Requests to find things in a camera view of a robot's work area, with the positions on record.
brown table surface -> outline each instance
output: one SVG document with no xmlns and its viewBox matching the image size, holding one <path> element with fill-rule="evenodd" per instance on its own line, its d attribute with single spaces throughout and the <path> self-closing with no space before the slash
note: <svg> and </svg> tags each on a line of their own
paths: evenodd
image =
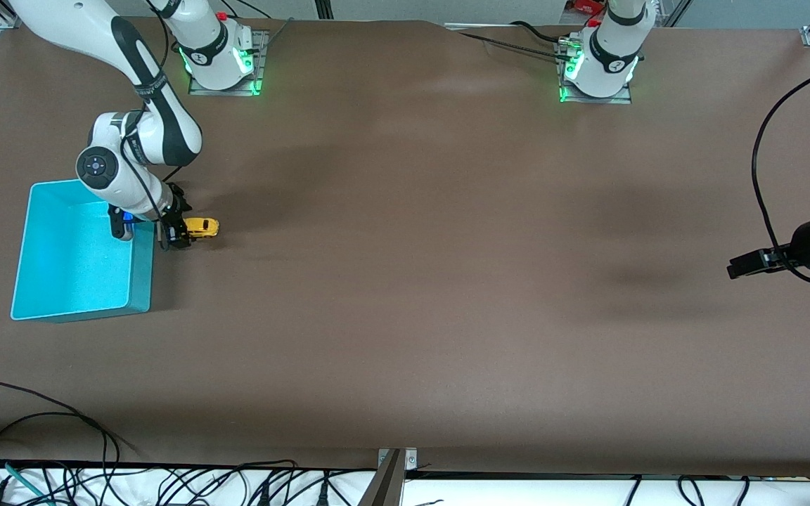
<svg viewBox="0 0 810 506">
<path fill-rule="evenodd" d="M 172 54 L 205 132 L 177 181 L 221 235 L 157 254 L 150 313 L 56 325 L 8 316 L 28 190 L 70 179 L 96 115 L 139 100 L 4 33 L 0 380 L 137 461 L 360 467 L 415 446 L 430 469 L 810 474 L 810 285 L 724 271 L 768 246 L 752 141 L 810 48 L 655 30 L 645 54 L 630 106 L 559 103 L 550 62 L 425 22 L 294 22 L 260 97 L 187 96 Z M 810 220 L 810 89 L 761 173 L 788 238 Z M 44 409 L 0 390 L 0 426 Z M 0 457 L 94 460 L 99 441 L 39 420 Z"/>
</svg>

plug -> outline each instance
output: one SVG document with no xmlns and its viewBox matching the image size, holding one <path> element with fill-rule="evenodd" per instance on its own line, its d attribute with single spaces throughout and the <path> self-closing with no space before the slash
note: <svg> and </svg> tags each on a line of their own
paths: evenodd
<svg viewBox="0 0 810 506">
<path fill-rule="evenodd" d="M 315 506 L 330 506 L 330 502 L 327 500 L 327 487 L 330 483 L 330 473 L 329 471 L 324 471 L 324 481 L 321 481 L 321 493 L 318 494 L 318 502 Z"/>
</svg>

power cable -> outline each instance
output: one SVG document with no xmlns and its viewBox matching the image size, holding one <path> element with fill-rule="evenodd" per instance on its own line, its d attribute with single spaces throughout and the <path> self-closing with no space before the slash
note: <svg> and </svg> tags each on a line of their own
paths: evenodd
<svg viewBox="0 0 810 506">
<path fill-rule="evenodd" d="M 102 425 L 99 422 L 96 422 L 94 419 L 92 419 L 92 417 L 87 417 L 86 415 L 81 413 L 80 410 L 78 410 L 77 408 L 71 406 L 70 404 L 62 403 L 62 401 L 59 401 L 59 400 L 54 399 L 52 397 L 49 397 L 48 395 L 45 395 L 45 394 L 41 394 L 38 391 L 32 390 L 30 388 L 19 387 L 16 384 L 9 384 L 9 382 L 0 382 L 0 387 L 9 388 L 11 390 L 16 390 L 16 391 L 22 391 L 25 394 L 34 395 L 36 397 L 39 397 L 39 399 L 49 401 L 49 403 L 53 403 L 53 404 L 55 404 L 55 406 L 59 406 L 59 407 L 62 407 L 64 409 L 70 411 L 70 413 L 59 413 L 58 411 L 46 411 L 46 413 L 48 413 L 46 415 L 43 415 L 41 413 L 35 413 L 33 415 L 30 415 L 30 416 L 21 417 L 20 419 L 6 425 L 3 429 L 1 429 L 0 430 L 0 436 L 2 436 L 2 434 L 4 432 L 6 432 L 7 429 L 10 429 L 13 426 L 16 426 L 18 423 L 24 422 L 25 420 L 32 419 L 32 417 L 36 417 L 36 416 L 53 415 L 53 416 L 73 416 L 73 417 L 78 417 L 78 419 L 80 419 L 83 423 L 86 423 L 86 425 L 90 426 L 91 428 L 97 430 L 100 434 L 102 434 L 102 438 L 103 438 L 103 449 L 102 449 L 102 469 L 103 469 L 103 473 L 107 473 L 106 460 L 107 460 L 107 455 L 108 455 L 108 442 L 109 442 L 109 440 L 110 440 L 110 442 L 112 442 L 112 445 L 115 446 L 115 464 L 117 464 L 117 463 L 119 463 L 119 461 L 121 461 L 121 446 L 118 445 L 118 441 L 117 441 L 116 436 L 112 432 L 109 432 L 107 429 L 104 429 L 102 427 Z M 104 489 L 105 490 L 109 489 L 109 487 L 110 487 L 110 478 L 112 478 L 112 475 L 113 475 L 113 473 L 115 473 L 116 470 L 117 470 L 117 468 L 113 467 L 112 468 L 112 474 L 106 475 L 105 484 L 104 484 Z M 102 494 L 102 497 L 100 497 L 98 506 L 103 506 L 103 502 L 104 502 L 104 493 Z"/>
<path fill-rule="evenodd" d="M 167 25 L 165 25 L 165 20 L 161 19 L 161 14 L 158 13 L 158 9 L 155 9 L 155 6 L 152 4 L 151 0 L 146 0 L 148 4 L 148 8 L 155 13 L 155 17 L 158 18 L 158 22 L 161 23 L 161 32 L 164 33 L 165 36 L 165 54 L 161 55 L 161 63 L 158 64 L 158 67 L 164 67 L 165 62 L 167 61 L 167 49 L 170 48 L 169 38 L 167 37 Z"/>
<path fill-rule="evenodd" d="M 636 496 L 636 491 L 639 490 L 641 483 L 643 483 L 643 475 L 637 474 L 634 476 L 633 488 L 630 489 L 630 494 L 627 494 L 627 500 L 624 501 L 624 506 L 633 504 L 633 497 Z"/>
<path fill-rule="evenodd" d="M 183 167 L 185 166 L 182 166 L 182 164 L 179 167 L 175 167 L 174 170 L 171 170 L 170 174 L 164 176 L 163 179 L 161 179 L 161 182 L 166 183 L 168 179 L 171 179 L 171 177 L 174 176 L 174 174 L 180 172 L 180 169 L 183 169 Z"/>
<path fill-rule="evenodd" d="M 761 127 L 758 129 L 758 135 L 755 137 L 755 145 L 752 147 L 752 188 L 755 191 L 755 199 L 758 201 L 758 208 L 761 210 L 761 217 L 764 220 L 764 227 L 768 231 L 768 237 L 771 239 L 771 246 L 774 247 L 775 251 L 780 249 L 780 245 L 777 241 L 777 234 L 774 233 L 774 227 L 771 225 L 771 217 L 768 215 L 768 208 L 764 204 L 764 198 L 761 196 L 761 186 L 759 186 L 758 183 L 758 150 L 761 147 L 761 140 L 764 137 L 764 132 L 766 129 L 768 129 L 768 124 L 771 123 L 771 119 L 774 118 L 774 115 L 777 113 L 778 109 L 784 105 L 784 103 L 787 102 L 791 96 L 796 95 L 796 93 L 804 89 L 804 87 L 808 86 L 808 84 L 810 84 L 810 77 L 797 84 L 794 89 L 789 90 L 784 96 L 777 100 L 777 103 L 774 103 L 774 106 L 771 107 L 771 111 L 768 112 L 768 115 L 765 116 L 764 121 L 761 122 Z M 778 259 L 784 268 L 793 273 L 796 278 L 810 283 L 810 277 L 798 272 L 798 270 L 792 266 L 787 257 L 778 255 Z"/>
<path fill-rule="evenodd" d="M 687 496 L 686 491 L 683 489 L 683 482 L 689 481 L 692 484 L 692 488 L 695 491 L 695 497 L 698 498 L 698 504 L 692 502 L 692 499 Z M 687 475 L 682 475 L 681 477 L 677 478 L 677 490 L 681 492 L 681 496 L 683 499 L 689 504 L 689 506 L 705 506 L 705 499 L 702 499 L 702 491 L 698 490 L 698 485 L 695 483 L 695 480 L 690 478 Z"/>
<path fill-rule="evenodd" d="M 513 22 L 510 22 L 508 24 L 514 26 L 523 26 L 524 28 L 528 29 L 531 33 L 533 33 L 533 35 L 536 35 L 538 39 L 543 39 L 543 41 L 546 42 L 554 42 L 556 44 L 558 43 L 558 37 L 549 37 L 548 35 L 543 35 L 543 33 L 540 33 L 540 31 L 538 31 L 536 27 L 530 25 L 530 23 L 526 22 L 526 20 L 514 20 Z"/>
<path fill-rule="evenodd" d="M 237 1 L 238 3 L 243 4 L 244 6 L 247 6 L 249 9 L 252 9 L 252 10 L 254 10 L 254 11 L 257 11 L 258 13 L 260 13 L 261 15 L 263 15 L 264 17 L 266 17 L 267 19 L 273 19 L 273 18 L 270 16 L 270 14 L 268 14 L 268 13 L 266 13 L 266 12 L 262 11 L 261 9 L 259 9 L 259 8 L 258 8 L 258 7 L 256 7 L 256 6 L 253 6 L 253 4 L 250 4 L 250 3 L 245 2 L 245 1 L 243 1 L 243 0 L 236 0 L 236 1 Z"/>
<path fill-rule="evenodd" d="M 239 14 L 237 14 L 236 10 L 230 4 L 227 3 L 227 0 L 221 0 L 221 3 L 227 6 L 227 8 L 231 11 L 231 14 L 229 14 L 229 16 L 231 16 L 234 19 L 239 17 Z"/>
<path fill-rule="evenodd" d="M 129 169 L 133 172 L 133 176 L 136 177 L 136 180 L 139 182 L 139 185 L 142 186 L 143 191 L 146 192 L 146 196 L 148 197 L 148 202 L 149 202 L 149 204 L 152 205 L 152 209 L 155 211 L 155 215 L 157 216 L 157 221 L 156 221 L 157 224 L 155 226 L 160 226 L 161 227 L 161 233 L 162 233 L 161 235 L 163 237 L 161 237 L 161 239 L 158 240 L 158 246 L 161 247 L 162 251 L 168 251 L 168 250 L 170 250 L 170 244 L 167 243 L 167 227 L 165 225 L 164 216 L 161 215 L 161 210 L 158 209 L 158 204 L 155 203 L 155 198 L 152 197 L 152 192 L 149 191 L 148 186 L 142 180 L 142 176 L 139 176 L 139 171 L 136 169 L 136 167 L 133 167 L 133 164 L 131 163 L 131 161 L 129 161 L 129 158 L 127 157 L 127 154 L 124 153 L 124 150 L 123 150 L 124 144 L 127 143 L 127 140 L 129 138 L 129 136 L 132 135 L 132 134 L 134 134 L 134 132 L 131 132 L 130 134 L 127 134 L 127 135 L 123 136 L 123 138 L 121 138 L 121 145 L 119 146 L 118 151 L 121 153 L 121 158 L 123 158 L 124 162 L 127 164 L 127 167 L 129 167 Z"/>
<path fill-rule="evenodd" d="M 740 496 L 736 498 L 736 502 L 733 503 L 734 506 L 743 506 L 743 501 L 745 500 L 745 496 L 749 494 L 749 477 L 743 476 L 742 480 L 745 482 L 742 486 L 742 492 L 740 492 Z"/>
<path fill-rule="evenodd" d="M 329 473 L 328 473 L 328 476 L 327 476 L 327 484 L 328 484 L 328 486 L 330 486 L 330 489 L 333 491 L 333 493 L 337 494 L 337 497 L 339 497 L 342 502 L 346 503 L 346 506 L 352 506 L 352 504 L 350 502 L 348 502 L 348 499 L 346 499 L 346 496 L 344 496 L 340 492 L 340 490 L 338 490 L 337 486 L 335 486 L 335 484 L 333 484 L 333 481 L 330 480 Z"/>
<path fill-rule="evenodd" d="M 478 41 L 489 42 L 491 44 L 496 44 L 498 46 L 502 46 L 504 48 L 513 48 L 517 49 L 518 51 L 524 51 L 528 53 L 538 54 L 544 57 L 555 58 L 556 60 L 571 60 L 567 55 L 559 55 L 548 51 L 540 51 L 539 49 L 527 48 L 524 46 L 518 46 L 517 44 L 512 44 L 510 42 L 503 42 L 503 41 L 496 41 L 495 39 L 490 39 L 489 37 L 483 37 L 482 35 L 474 35 L 473 33 L 464 33 L 459 32 L 465 37 L 470 37 L 472 39 L 478 39 Z"/>
<path fill-rule="evenodd" d="M 339 472 L 337 472 L 337 473 L 333 473 L 333 474 L 329 475 L 329 476 L 328 476 L 328 478 L 332 478 L 332 477 L 335 477 L 335 476 L 340 476 L 341 474 L 356 473 L 356 472 L 358 472 L 358 471 L 363 471 L 363 470 L 362 470 L 362 469 L 347 469 L 346 471 L 339 471 Z M 324 481 L 324 477 L 323 477 L 323 476 L 322 476 L 321 478 L 319 478 L 318 480 L 312 481 L 310 484 L 307 484 L 307 485 L 306 485 L 305 487 L 303 487 L 301 490 L 299 490 L 299 491 L 298 491 L 298 492 L 296 492 L 296 493 L 293 493 L 293 495 L 291 495 L 289 498 L 287 498 L 286 500 L 284 500 L 284 502 L 283 502 L 283 505 L 282 505 L 282 506 L 289 506 L 289 505 L 290 505 L 290 503 L 291 503 L 291 502 L 293 502 L 293 501 L 295 500 L 295 498 L 296 498 L 296 497 L 299 497 L 300 495 L 302 495 L 303 493 L 305 493 L 305 491 L 306 491 L 306 490 L 308 490 L 309 488 L 311 488 L 311 487 L 315 486 L 316 484 L 321 483 L 322 481 Z"/>
</svg>

yellow toy car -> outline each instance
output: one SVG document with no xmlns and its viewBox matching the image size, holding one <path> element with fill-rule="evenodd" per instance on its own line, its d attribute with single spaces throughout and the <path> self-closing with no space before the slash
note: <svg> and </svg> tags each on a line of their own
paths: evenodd
<svg viewBox="0 0 810 506">
<path fill-rule="evenodd" d="M 212 239 L 218 235 L 221 224 L 215 218 L 183 218 L 186 231 L 193 239 Z"/>
</svg>

mounting plate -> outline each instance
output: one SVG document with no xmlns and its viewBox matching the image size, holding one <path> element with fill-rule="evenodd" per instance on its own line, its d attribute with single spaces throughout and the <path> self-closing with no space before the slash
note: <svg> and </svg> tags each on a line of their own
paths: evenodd
<svg viewBox="0 0 810 506">
<path fill-rule="evenodd" d="M 377 467 L 383 463 L 383 459 L 386 458 L 386 454 L 390 451 L 389 448 L 380 448 L 380 452 L 377 455 Z M 405 448 L 405 470 L 411 471 L 412 469 L 418 468 L 418 449 L 417 448 Z"/>
<path fill-rule="evenodd" d="M 267 42 L 270 32 L 267 30 L 252 31 L 252 54 L 242 58 L 243 63 L 252 65 L 252 73 L 240 80 L 235 86 L 225 90 L 209 90 L 190 76 L 189 93 L 199 96 L 259 96 L 261 82 L 264 79 L 264 62 L 267 60 Z"/>
<path fill-rule="evenodd" d="M 558 42 L 554 43 L 555 53 L 560 55 L 566 55 L 569 57 L 573 57 L 574 55 L 569 54 L 569 48 L 559 44 Z M 599 98 L 597 96 L 589 96 L 585 93 L 581 92 L 576 84 L 573 84 L 571 80 L 565 77 L 565 73 L 567 71 L 568 65 L 573 65 L 572 62 L 567 62 L 563 60 L 557 60 L 556 62 L 557 70 L 558 70 L 558 96 L 560 102 L 583 102 L 583 103 L 630 103 L 630 86 L 627 83 L 624 83 L 624 87 L 621 88 L 621 91 L 617 92 L 617 95 L 613 96 L 606 96 L 604 98 Z"/>
</svg>

